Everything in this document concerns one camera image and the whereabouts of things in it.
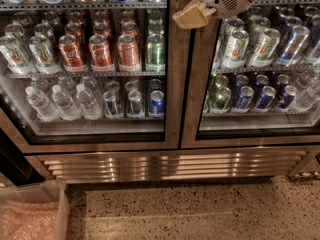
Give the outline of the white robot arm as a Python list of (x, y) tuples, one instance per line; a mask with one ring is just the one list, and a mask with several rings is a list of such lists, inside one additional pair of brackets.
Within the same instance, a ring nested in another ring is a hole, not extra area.
[(226, 19), (246, 11), (256, 0), (191, 0), (172, 18), (182, 29), (207, 26), (212, 16)]

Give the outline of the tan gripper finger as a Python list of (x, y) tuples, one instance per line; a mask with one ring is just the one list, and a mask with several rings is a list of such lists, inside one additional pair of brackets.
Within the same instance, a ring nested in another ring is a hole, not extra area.
[(207, 26), (214, 13), (215, 8), (209, 8), (205, 3), (197, 1), (174, 13), (172, 18), (182, 29), (196, 29)]

